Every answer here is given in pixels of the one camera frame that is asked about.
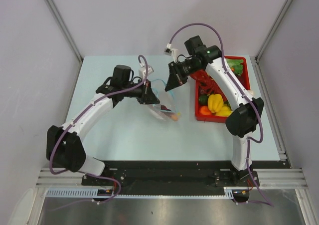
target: gray wall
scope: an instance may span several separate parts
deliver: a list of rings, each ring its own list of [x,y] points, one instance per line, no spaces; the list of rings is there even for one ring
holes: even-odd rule
[[[295,0],[260,64],[294,167],[319,208],[319,0]]]
[[[158,55],[173,33],[205,22],[221,34],[228,54],[258,52],[285,0],[54,0],[83,55]],[[219,44],[207,28],[189,28],[173,45],[200,34]]]
[[[0,0],[0,224],[34,187],[79,64],[43,0]]]

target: plastic bag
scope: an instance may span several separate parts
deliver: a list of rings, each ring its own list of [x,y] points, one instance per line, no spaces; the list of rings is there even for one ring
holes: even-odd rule
[[[149,105],[151,114],[162,121],[178,121],[180,113],[175,103],[174,93],[165,91],[166,83],[161,79],[151,81],[152,91],[160,100],[160,104]]]

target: wire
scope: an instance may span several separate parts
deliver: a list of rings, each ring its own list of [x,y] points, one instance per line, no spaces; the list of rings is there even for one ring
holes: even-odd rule
[[[133,82],[136,78],[142,80],[142,78],[140,78],[139,76],[135,76],[133,79],[131,79],[131,82]]]
[[[94,177],[94,178],[97,178],[97,179],[105,179],[105,180],[110,180],[110,181],[113,181],[115,184],[119,185],[119,189],[118,191],[113,194],[112,196],[110,196],[109,198],[103,200],[103,201],[99,201],[97,202],[97,205],[99,204],[104,204],[104,203],[107,203],[111,200],[113,200],[120,192],[121,192],[121,184],[119,181],[117,181],[116,179],[114,178],[108,178],[108,177],[102,177],[102,176],[95,176],[93,174],[86,174],[87,176],[91,176],[91,177]],[[65,204],[65,205],[62,205],[60,207],[57,207],[57,208],[54,208],[54,209],[50,209],[49,211],[50,212],[54,212],[54,211],[57,211],[57,210],[60,210],[60,209],[63,209],[63,208],[66,208],[68,206],[71,206],[71,205],[74,205],[74,204],[78,204],[78,203],[81,203],[81,202],[94,202],[93,198],[92,199],[81,199],[81,200],[77,200],[77,201],[74,201],[74,202],[71,202],[71,203],[68,203],[68,204]]]
[[[106,94],[100,98],[98,98],[97,100],[95,100],[93,103],[91,103],[90,105],[88,105],[74,120],[73,120],[73,124],[76,124],[77,121],[79,121],[79,119],[89,110],[91,109],[96,103],[100,102],[101,100],[105,99],[105,98],[108,98],[109,96],[112,96],[112,95],[116,95],[116,94],[121,94],[121,93],[125,93],[125,92],[128,92],[128,91],[131,91],[131,90],[134,90],[136,88],[138,88],[139,86],[143,85],[145,83],[145,81],[147,80],[147,77],[148,77],[148,74],[149,74],[149,70],[148,70],[148,62],[146,60],[146,58],[143,56],[143,55],[139,55],[138,56],[138,61],[139,63],[141,64],[142,61],[141,59],[143,59],[144,63],[145,63],[145,67],[146,67],[146,72],[145,72],[145,78],[142,79],[142,81],[131,87],[131,88],[128,88],[128,89],[124,89],[124,90],[120,90],[120,91],[116,91],[116,92],[112,92],[112,93],[109,93],[109,94]],[[54,155],[57,151],[57,148],[59,147],[60,143],[62,142],[62,139],[63,137],[66,135],[66,133],[70,130],[70,128],[72,127],[72,125],[70,124],[64,131],[63,133],[61,134],[61,136],[59,137],[59,139],[57,140],[56,144],[54,145],[54,148],[52,150],[52,153],[50,155],[50,160],[49,160],[49,169],[50,169],[50,172],[54,175],[58,175],[58,174],[61,174],[61,173],[64,173],[67,171],[67,169],[64,169],[64,170],[61,170],[61,171],[54,171],[53,170],[53,158],[54,158]],[[121,184],[119,183],[119,181],[117,181],[116,179],[112,179],[112,178],[107,178],[107,177],[102,177],[102,176],[96,176],[96,175],[93,175],[93,174],[87,174],[88,176],[91,176],[91,177],[94,177],[94,178],[98,178],[98,179],[105,179],[105,180],[110,180],[110,181],[113,181],[115,183],[117,183],[119,185],[119,189],[118,191],[113,195],[111,196],[110,198],[108,198],[106,201],[103,201],[103,202],[100,202],[100,203],[106,203],[110,200],[112,200],[115,196],[117,196],[120,192],[121,192]],[[72,204],[75,204],[75,203],[79,203],[79,202],[83,202],[82,200],[80,201],[77,201],[77,202],[73,202],[71,204],[68,204],[68,205],[65,205],[65,206],[62,206],[62,207],[59,207],[58,209],[60,208],[64,208],[64,207],[67,207],[69,205],[72,205]]]
[[[250,180],[247,180],[248,186],[250,186],[251,188],[249,189],[249,191],[252,191],[252,189],[254,188],[254,185],[251,183]]]
[[[180,54],[177,58],[176,58],[176,60],[177,60],[177,62],[179,63],[179,60],[178,60],[178,58],[180,58],[181,56],[183,56],[185,59],[188,59],[188,58],[191,58],[191,56],[189,56],[189,57],[186,57],[185,55],[183,55],[183,54]]]
[[[253,174],[250,170],[250,167],[249,167],[249,155],[250,155],[250,140],[253,140],[254,142],[256,143],[261,143],[263,140],[264,140],[264,129],[263,129],[263,125],[262,125],[262,122],[261,122],[261,118],[260,118],[260,115],[258,113],[258,110],[256,108],[256,106],[254,105],[254,103],[246,96],[245,92],[243,91],[243,89],[241,88],[240,84],[237,83],[237,80],[234,78],[234,73],[232,73],[231,71],[228,71],[227,70],[227,66],[225,64],[225,54],[224,54],[224,44],[223,44],[223,41],[220,37],[220,34],[217,32],[217,30],[215,30],[213,27],[211,27],[210,25],[208,24],[205,24],[205,23],[191,23],[191,24],[187,24],[183,27],[181,27],[179,30],[177,30],[173,36],[171,37],[169,43],[171,44],[174,40],[174,38],[176,37],[176,35],[182,31],[183,29],[187,28],[187,27],[190,27],[190,26],[193,26],[193,25],[201,25],[201,26],[204,26],[204,27],[207,27],[209,29],[211,29],[212,31],[215,32],[215,34],[217,35],[218,39],[219,39],[219,42],[220,42],[220,50],[221,50],[221,58],[222,58],[222,64],[223,64],[223,68],[224,70],[226,71],[226,74],[229,76],[229,78],[232,80],[232,82],[236,85],[236,87],[238,88],[238,90],[240,91],[240,93],[242,94],[243,98],[245,98],[248,103],[252,106],[255,114],[256,114],[256,117],[257,117],[257,121],[258,121],[258,124],[259,124],[259,128],[260,128],[260,139],[259,140],[256,140],[252,137],[248,137],[247,138],[247,157],[246,157],[246,166],[247,166],[247,170],[248,170],[248,173],[250,175],[250,177],[252,178],[252,181],[253,183],[255,184],[257,190],[259,191],[259,193],[262,195],[262,197],[267,201],[267,202],[263,202],[263,201],[250,201],[249,203],[262,203],[262,204],[267,204],[267,205],[270,205],[272,207],[274,207],[274,205],[267,199],[267,197],[262,193],[261,189],[259,188],[258,184],[256,183],[256,181],[254,180],[254,177],[253,177]]]
[[[131,72],[132,72],[131,81],[133,81],[133,79],[134,79],[134,70],[131,69]]]
[[[169,40],[169,43],[171,44],[174,40],[174,38],[176,37],[176,35],[181,32],[183,29],[185,28],[188,28],[190,26],[193,26],[193,25],[201,25],[201,26],[204,26],[204,27],[207,27],[209,29],[211,29],[212,31],[215,32],[215,34],[217,35],[218,39],[219,39],[219,43],[220,43],[220,50],[221,50],[221,62],[223,64],[223,68],[225,71],[227,71],[227,66],[225,64],[225,53],[224,53],[224,44],[223,44],[223,41],[221,39],[221,36],[220,34],[217,32],[217,30],[215,30],[213,27],[211,27],[210,25],[208,24],[205,24],[205,23],[191,23],[191,24],[187,24],[187,25],[184,25],[183,27],[181,27],[180,29],[178,29],[174,34],[173,36],[171,37],[171,39]],[[251,139],[253,140],[254,142],[256,143],[261,143],[264,139],[264,130],[263,130],[263,126],[262,126],[262,123],[261,123],[261,119],[260,119],[260,116],[259,116],[259,113],[257,111],[257,108],[255,107],[255,105],[253,104],[253,102],[245,95],[245,92],[243,91],[243,89],[241,88],[240,84],[237,83],[236,79],[234,78],[234,73],[230,72],[230,71],[227,71],[226,73],[229,78],[232,80],[232,82],[236,85],[236,87],[238,88],[238,90],[240,91],[240,93],[242,94],[242,96],[249,102],[249,104],[253,107],[255,113],[256,113],[256,117],[257,117],[257,120],[258,120],[258,124],[259,124],[259,127],[260,127],[260,140],[256,140],[252,137],[248,137],[248,139]]]
[[[146,74],[145,74],[145,78],[142,79],[142,81],[131,87],[131,88],[128,88],[128,89],[124,89],[124,90],[120,90],[120,91],[116,91],[116,92],[112,92],[112,93],[109,93],[107,95],[104,95],[100,98],[98,98],[97,100],[95,100],[93,103],[91,103],[90,105],[88,105],[73,121],[73,124],[75,124],[77,121],[79,121],[79,119],[90,109],[92,108],[94,105],[93,104],[96,104],[98,102],[100,102],[101,100],[105,99],[105,98],[108,98],[109,96],[112,96],[112,95],[116,95],[116,94],[121,94],[121,93],[125,93],[125,92],[128,92],[128,91],[131,91],[133,89],[136,89],[138,88],[139,86],[141,86],[142,84],[144,84],[144,82],[146,81],[147,77],[148,77],[148,74],[149,74],[149,71],[148,71],[148,63],[147,63],[147,60],[146,58],[143,56],[143,55],[139,55],[138,56],[138,60],[139,60],[139,63],[141,63],[141,58],[144,60],[144,63],[145,63],[145,66],[146,66]],[[50,172],[54,175],[57,175],[57,174],[61,174],[61,173],[64,173],[66,172],[67,170],[64,169],[64,170],[61,170],[61,171],[58,171],[58,172],[55,172],[53,170],[53,158],[54,158],[54,155],[56,153],[56,150],[58,148],[58,146],[60,145],[63,137],[65,136],[65,134],[70,130],[70,128],[72,127],[72,125],[70,124],[64,131],[63,133],[61,134],[61,136],[59,137],[59,139],[57,140],[53,150],[52,150],[52,153],[51,153],[51,156],[50,156],[50,161],[49,161],[49,169],[50,169]]]

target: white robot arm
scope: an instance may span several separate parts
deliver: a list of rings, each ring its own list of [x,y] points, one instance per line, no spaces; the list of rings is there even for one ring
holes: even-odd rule
[[[257,116],[250,100],[257,108],[261,116],[264,102],[261,98],[253,98],[252,95],[241,85],[236,76],[230,70],[225,59],[223,66],[220,49],[214,45],[207,48],[199,36],[190,38],[185,42],[190,55],[185,61],[174,60],[169,67],[169,78],[166,91],[182,86],[187,82],[187,77],[198,70],[205,70],[221,88],[227,97],[233,113],[226,120],[226,127],[233,135],[233,158],[232,165],[237,171],[247,170],[247,138],[256,130]],[[165,53],[172,55],[174,50],[167,47]]]
[[[72,172],[99,176],[105,167],[102,161],[87,156],[82,145],[86,134],[107,112],[113,109],[124,97],[137,98],[140,104],[159,104],[153,94],[151,82],[134,83],[130,80],[131,68],[117,65],[113,76],[109,77],[97,90],[90,103],[73,119],[61,127],[51,126],[47,132],[46,157]]]
[[[240,104],[247,104],[247,101],[245,98],[243,98],[234,82],[225,73],[221,60],[222,58],[220,57],[213,60],[212,63],[209,63],[206,67],[206,72],[216,81],[220,89],[223,91],[232,110],[236,110],[237,108],[239,108]],[[226,59],[225,64],[227,68],[230,70]],[[250,100],[252,100],[251,94],[244,88],[244,86],[242,86],[242,84],[239,81],[238,83],[242,87],[242,90],[245,91],[246,96]],[[240,138],[239,136],[233,136],[233,158],[231,162],[237,170],[244,170],[247,168],[247,138],[250,137],[251,134],[252,132],[249,132],[245,134],[242,138]],[[249,165],[251,165],[251,163],[252,162],[249,154]]]

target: orange bell pepper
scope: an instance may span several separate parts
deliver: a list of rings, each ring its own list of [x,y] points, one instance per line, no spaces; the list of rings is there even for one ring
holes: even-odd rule
[[[208,109],[208,106],[201,106],[199,113],[201,115],[212,115],[211,111]]]

